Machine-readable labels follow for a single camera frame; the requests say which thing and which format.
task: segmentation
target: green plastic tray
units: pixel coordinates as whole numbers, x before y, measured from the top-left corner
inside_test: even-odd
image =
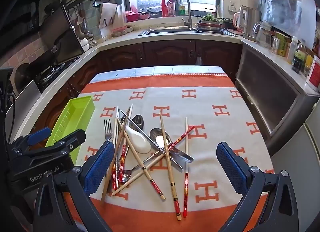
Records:
[[[77,129],[86,130],[95,110],[92,96],[70,99],[54,125],[46,147],[53,145]],[[80,146],[70,153],[73,163],[76,163]]]

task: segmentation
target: faucet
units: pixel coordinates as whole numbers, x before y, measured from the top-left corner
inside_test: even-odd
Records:
[[[187,3],[188,3],[188,12],[189,12],[189,18],[188,18],[188,22],[185,22],[184,19],[182,18],[183,20],[183,24],[184,26],[188,26],[189,29],[192,29],[192,19],[191,19],[191,7],[190,7],[190,1],[187,0]]]

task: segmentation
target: white refrigerator door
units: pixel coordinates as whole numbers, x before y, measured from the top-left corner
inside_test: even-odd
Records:
[[[271,160],[275,173],[289,172],[298,205],[299,232],[304,232],[320,212],[319,154],[305,124]]]
[[[310,130],[316,146],[318,147],[318,150],[320,150],[320,100],[307,118],[306,124]]]

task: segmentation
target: kitchen sink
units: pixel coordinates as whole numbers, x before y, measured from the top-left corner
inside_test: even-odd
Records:
[[[191,29],[188,27],[161,27],[155,29],[147,29],[139,34],[142,35],[149,35],[149,34],[156,34],[156,33],[168,33],[168,32],[192,32]]]

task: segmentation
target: table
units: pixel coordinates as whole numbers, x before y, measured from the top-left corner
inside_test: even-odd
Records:
[[[194,162],[189,164],[187,218],[176,219],[163,158],[150,173],[166,196],[165,201],[158,197],[145,176],[117,195],[107,195],[104,206],[100,204],[104,180],[91,195],[92,202],[114,232],[218,231],[241,199],[216,158],[217,144],[222,141],[227,142],[250,166],[273,172],[253,116],[234,84],[219,67],[165,66],[102,73],[79,96],[87,95],[93,97],[96,109],[86,131],[87,139],[81,145],[77,165],[83,165],[103,144],[103,120],[110,118],[114,123],[117,106],[126,111],[132,103],[132,117],[136,114],[143,116],[146,133],[160,127],[159,113],[162,112],[165,129],[173,141],[185,132],[185,117],[188,117],[189,125],[195,125],[195,130],[188,136],[189,155]],[[177,147],[184,151],[185,142]],[[140,154],[142,160],[148,156],[150,154]],[[129,151],[125,169],[136,164]],[[173,169],[182,212],[184,171]],[[254,226],[265,199],[265,195],[261,197],[247,229]],[[68,204],[75,220],[79,220],[75,208]]]

